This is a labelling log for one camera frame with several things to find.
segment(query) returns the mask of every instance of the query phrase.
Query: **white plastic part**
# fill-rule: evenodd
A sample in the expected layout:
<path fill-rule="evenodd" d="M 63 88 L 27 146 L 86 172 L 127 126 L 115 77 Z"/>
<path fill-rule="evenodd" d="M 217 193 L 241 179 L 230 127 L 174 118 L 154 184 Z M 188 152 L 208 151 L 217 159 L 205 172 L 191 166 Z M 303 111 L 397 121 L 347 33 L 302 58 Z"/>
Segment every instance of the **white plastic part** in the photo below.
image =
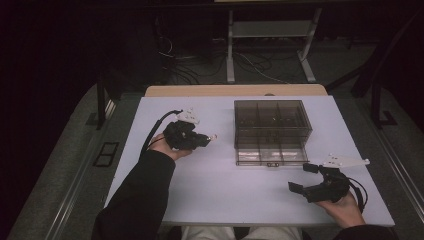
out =
<path fill-rule="evenodd" d="M 370 164 L 368 159 L 357 159 L 339 155 L 328 155 L 327 159 L 322 164 L 329 168 L 345 168 Z"/>
<path fill-rule="evenodd" d="M 177 119 L 183 122 L 198 124 L 200 120 L 193 112 L 193 108 L 187 109 L 177 115 Z"/>

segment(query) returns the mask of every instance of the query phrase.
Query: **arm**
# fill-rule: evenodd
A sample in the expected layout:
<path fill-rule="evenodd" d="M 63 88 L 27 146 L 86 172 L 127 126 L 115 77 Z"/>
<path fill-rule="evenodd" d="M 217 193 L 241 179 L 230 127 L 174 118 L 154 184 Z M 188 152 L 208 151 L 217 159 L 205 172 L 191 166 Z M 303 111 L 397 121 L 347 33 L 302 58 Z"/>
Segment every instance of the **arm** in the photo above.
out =
<path fill-rule="evenodd" d="M 174 161 L 191 151 L 170 149 L 162 134 L 152 143 L 97 216 L 92 239 L 155 239 L 168 203 Z"/>
<path fill-rule="evenodd" d="M 343 240 L 395 240 L 396 235 L 390 228 L 367 225 L 358 208 L 352 193 L 336 203 L 322 201 L 316 203 L 325 209 L 328 215 L 334 218 L 337 224 L 343 228 L 334 239 Z"/>

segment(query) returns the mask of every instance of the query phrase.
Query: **white pants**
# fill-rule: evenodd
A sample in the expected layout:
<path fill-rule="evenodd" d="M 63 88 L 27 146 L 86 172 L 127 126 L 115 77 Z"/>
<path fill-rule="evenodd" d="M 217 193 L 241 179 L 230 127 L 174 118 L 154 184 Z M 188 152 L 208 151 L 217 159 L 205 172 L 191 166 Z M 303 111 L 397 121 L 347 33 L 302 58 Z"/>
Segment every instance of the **white pants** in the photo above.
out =
<path fill-rule="evenodd" d="M 181 240 L 235 240 L 232 227 L 183 226 Z M 296 227 L 251 227 L 243 240 L 302 240 Z"/>

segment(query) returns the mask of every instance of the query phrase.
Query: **floor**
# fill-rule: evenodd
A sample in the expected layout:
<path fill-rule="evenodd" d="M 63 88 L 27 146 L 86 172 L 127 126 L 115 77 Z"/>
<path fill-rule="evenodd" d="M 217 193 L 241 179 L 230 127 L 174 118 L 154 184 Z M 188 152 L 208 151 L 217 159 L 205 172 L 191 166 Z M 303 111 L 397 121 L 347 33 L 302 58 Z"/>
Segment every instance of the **floor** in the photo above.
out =
<path fill-rule="evenodd" d="M 317 83 L 329 84 L 360 66 L 375 47 L 354 45 L 348 49 L 347 44 L 346 39 L 313 44 L 308 60 Z M 236 84 L 307 84 L 296 58 L 301 41 L 263 39 L 240 41 L 235 46 Z M 225 42 L 214 40 L 213 49 L 213 61 L 205 61 L 183 49 L 171 53 L 164 49 L 163 53 L 175 53 L 178 59 L 165 66 L 172 73 L 167 84 L 226 84 Z M 418 192 L 422 192 L 424 163 L 420 159 L 424 158 L 424 135 L 387 91 L 383 91 L 382 110 L 390 111 L 398 124 L 376 129 L 368 116 L 369 94 L 359 99 L 350 94 L 354 81 L 355 78 L 329 94 L 335 98 L 361 155 L 372 160 L 368 170 L 395 220 L 394 228 L 399 238 L 420 239 L 424 236 L 424 219 L 416 211 L 414 197 L 406 190 L 411 184 L 405 185 L 402 176 L 394 171 L 399 165 L 393 163 L 393 159 L 400 160 Z M 85 94 L 62 132 L 9 239 L 90 238 L 94 218 L 103 207 L 141 97 L 142 92 L 124 93 L 120 101 L 109 106 L 111 114 L 97 130 L 96 86 Z M 105 142 L 119 143 L 112 165 L 93 167 L 92 162 Z M 314 240 L 332 239 L 338 230 L 337 227 L 305 229 Z M 166 233 L 161 233 L 161 239 L 165 239 Z"/>

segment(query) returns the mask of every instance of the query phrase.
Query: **person's left hand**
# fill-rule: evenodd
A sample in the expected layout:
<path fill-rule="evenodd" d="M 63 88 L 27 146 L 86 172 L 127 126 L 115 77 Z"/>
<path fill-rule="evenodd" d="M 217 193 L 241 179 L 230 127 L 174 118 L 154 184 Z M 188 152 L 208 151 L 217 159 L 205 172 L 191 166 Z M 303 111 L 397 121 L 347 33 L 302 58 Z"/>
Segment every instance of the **person's left hand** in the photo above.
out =
<path fill-rule="evenodd" d="M 192 150 L 172 150 L 162 133 L 152 138 L 149 149 L 164 153 L 174 161 L 178 160 L 179 158 L 188 156 L 193 152 Z"/>

